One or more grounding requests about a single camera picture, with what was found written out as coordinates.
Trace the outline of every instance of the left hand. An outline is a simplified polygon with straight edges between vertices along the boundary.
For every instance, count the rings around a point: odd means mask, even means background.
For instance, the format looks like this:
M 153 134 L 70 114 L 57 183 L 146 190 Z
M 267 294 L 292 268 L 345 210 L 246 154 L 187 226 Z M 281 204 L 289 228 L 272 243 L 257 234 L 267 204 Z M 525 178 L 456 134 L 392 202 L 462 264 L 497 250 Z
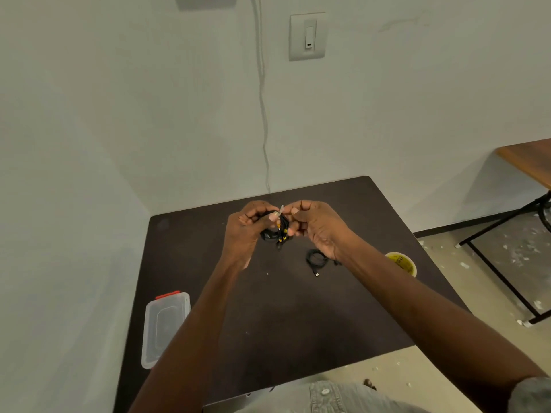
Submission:
M 258 215 L 273 210 L 274 213 L 259 218 Z M 228 217 L 224 248 L 220 261 L 238 266 L 239 270 L 247 268 L 255 249 L 260 232 L 276 226 L 279 209 L 266 201 L 251 201 L 243 210 Z

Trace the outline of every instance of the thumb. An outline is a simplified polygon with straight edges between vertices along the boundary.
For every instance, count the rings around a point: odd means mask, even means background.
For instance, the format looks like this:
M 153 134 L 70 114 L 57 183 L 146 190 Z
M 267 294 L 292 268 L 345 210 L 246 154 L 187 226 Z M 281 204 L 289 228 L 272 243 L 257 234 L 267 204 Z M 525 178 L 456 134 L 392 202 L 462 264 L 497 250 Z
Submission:
M 310 210 L 299 210 L 296 207 L 293 207 L 291 209 L 291 214 L 295 218 L 295 220 L 298 220 L 299 222 L 308 222 L 310 221 L 310 216 L 312 213 L 310 213 Z
M 258 219 L 255 223 L 253 223 L 252 228 L 256 233 L 260 233 L 264 229 L 267 229 L 270 226 L 272 226 L 276 222 L 278 217 L 279 215 L 276 211 L 268 215 L 265 215 L 263 218 Z

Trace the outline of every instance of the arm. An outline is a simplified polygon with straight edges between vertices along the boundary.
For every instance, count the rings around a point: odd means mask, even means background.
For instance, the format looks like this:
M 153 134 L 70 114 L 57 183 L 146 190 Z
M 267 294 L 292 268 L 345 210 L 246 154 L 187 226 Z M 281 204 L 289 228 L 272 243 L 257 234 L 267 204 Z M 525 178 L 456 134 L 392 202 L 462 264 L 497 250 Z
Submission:
M 504 412 L 515 385 L 546 374 L 469 312 L 408 275 L 354 234 L 323 202 L 284 209 L 290 235 L 305 235 L 338 259 L 390 313 L 423 353 L 485 412 Z
M 224 249 L 214 272 L 155 368 L 139 391 L 129 413 L 196 412 L 203 407 L 218 351 L 228 296 L 240 271 L 249 264 L 260 232 L 273 225 L 276 207 L 253 201 L 230 215 Z

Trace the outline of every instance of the black metal frame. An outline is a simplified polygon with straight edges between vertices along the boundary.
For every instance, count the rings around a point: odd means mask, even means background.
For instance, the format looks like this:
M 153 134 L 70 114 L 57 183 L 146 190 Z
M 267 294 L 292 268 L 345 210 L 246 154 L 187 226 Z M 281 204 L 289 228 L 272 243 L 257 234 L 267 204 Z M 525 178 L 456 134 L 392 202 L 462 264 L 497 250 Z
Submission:
M 528 321 L 528 323 L 530 325 L 536 324 L 536 323 L 538 323 L 542 320 L 547 319 L 548 317 L 551 317 L 551 309 L 547 310 L 547 312 L 545 312 L 545 313 L 540 314 L 536 310 L 536 308 L 534 308 L 534 306 L 531 305 L 530 302 L 522 296 L 522 294 L 520 294 L 520 292 L 514 287 L 514 285 L 511 284 L 509 282 L 509 280 L 503 276 L 503 274 L 499 271 L 499 269 L 497 269 L 495 267 L 495 265 L 492 264 L 488 260 L 488 258 L 486 258 L 486 256 L 484 256 L 484 254 L 475 245 L 473 245 L 472 241 L 475 240 L 476 238 L 484 235 L 485 233 L 489 232 L 490 230 L 502 225 L 506 221 L 511 220 L 513 217 L 516 217 L 516 216 L 518 216 L 522 213 L 526 213 L 531 208 L 534 208 L 535 210 L 537 210 L 538 215 L 540 217 L 540 220 L 541 220 L 543 226 L 545 226 L 546 229 L 549 232 L 551 232 L 551 223 L 548 222 L 548 220 L 546 218 L 546 215 L 545 215 L 545 212 L 544 212 L 546 204 L 550 200 L 551 200 L 551 191 L 548 191 L 546 194 L 544 194 L 541 197 L 535 199 L 533 202 L 525 205 L 524 207 L 518 209 L 517 211 L 514 211 L 513 213 L 511 213 L 511 214 L 507 215 L 506 217 L 504 217 L 503 219 L 498 220 L 497 222 L 495 222 L 495 223 L 491 224 L 490 226 L 486 227 L 485 229 L 482 229 L 480 232 L 469 236 L 467 239 L 459 242 L 456 246 L 457 248 L 459 248 L 459 247 L 461 247 L 465 244 L 469 245 L 471 247 L 471 249 L 481 258 L 481 260 L 484 261 L 484 263 L 488 267 L 490 267 L 490 269 L 494 272 L 494 274 L 498 276 L 498 278 L 507 286 L 507 288 L 509 288 L 509 290 L 511 290 L 513 292 L 513 294 L 515 296 L 517 296 L 517 298 L 522 302 L 522 304 L 525 305 L 526 308 L 528 310 L 530 310 L 530 312 L 534 315 L 534 318 L 530 319 Z

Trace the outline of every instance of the white cord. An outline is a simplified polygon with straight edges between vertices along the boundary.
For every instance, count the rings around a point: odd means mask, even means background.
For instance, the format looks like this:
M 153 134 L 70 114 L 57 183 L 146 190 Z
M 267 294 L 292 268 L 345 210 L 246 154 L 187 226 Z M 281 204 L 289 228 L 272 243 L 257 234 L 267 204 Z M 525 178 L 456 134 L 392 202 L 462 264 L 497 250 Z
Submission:
M 265 82 L 265 66 L 264 66 L 264 50 L 262 47 L 262 0 L 251 0 L 252 11 L 255 15 L 255 35 L 256 35 L 256 66 L 258 68 L 258 101 L 260 103 L 260 113 L 262 115 L 262 127 L 264 129 L 264 142 L 262 143 L 262 151 L 264 152 L 264 161 L 266 164 L 266 189 L 268 194 L 272 193 L 270 188 L 270 162 L 268 160 L 268 117 L 266 116 L 266 107 L 264 105 L 264 82 Z

